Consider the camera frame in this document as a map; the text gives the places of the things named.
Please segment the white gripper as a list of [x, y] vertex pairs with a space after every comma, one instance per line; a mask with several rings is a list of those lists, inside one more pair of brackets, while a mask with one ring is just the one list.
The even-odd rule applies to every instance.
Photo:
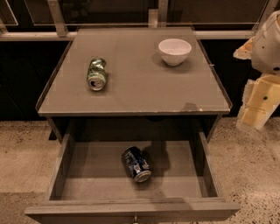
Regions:
[[245, 85], [236, 127], [260, 130], [280, 104], [280, 10], [274, 11], [254, 38], [234, 51], [239, 60], [250, 60], [263, 73]]

